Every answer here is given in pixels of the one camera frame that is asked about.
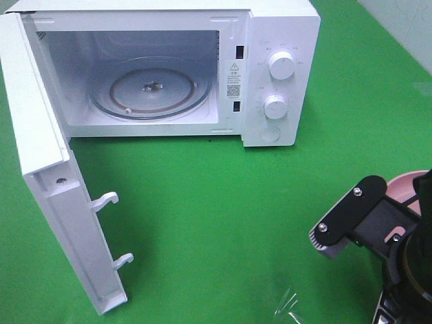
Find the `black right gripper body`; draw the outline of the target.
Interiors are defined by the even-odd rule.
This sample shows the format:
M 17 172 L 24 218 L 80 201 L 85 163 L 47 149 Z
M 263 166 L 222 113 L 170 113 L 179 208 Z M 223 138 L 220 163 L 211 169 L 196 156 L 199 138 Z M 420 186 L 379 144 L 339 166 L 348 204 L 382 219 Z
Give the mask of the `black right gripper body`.
M 380 259 L 388 261 L 390 250 L 408 235 L 408 229 L 418 225 L 420 214 L 391 198 L 382 198 L 373 205 L 364 197 L 348 197 L 348 211 L 359 222 L 348 232 L 350 241 L 364 246 Z

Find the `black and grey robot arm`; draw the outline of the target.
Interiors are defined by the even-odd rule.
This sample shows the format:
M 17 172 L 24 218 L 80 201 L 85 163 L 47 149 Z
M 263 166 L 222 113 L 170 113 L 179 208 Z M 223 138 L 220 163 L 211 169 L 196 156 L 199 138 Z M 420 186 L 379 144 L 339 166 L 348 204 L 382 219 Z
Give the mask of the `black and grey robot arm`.
M 351 240 L 383 261 L 374 323 L 431 322 L 431 172 L 363 178 L 326 216 L 323 245 Z

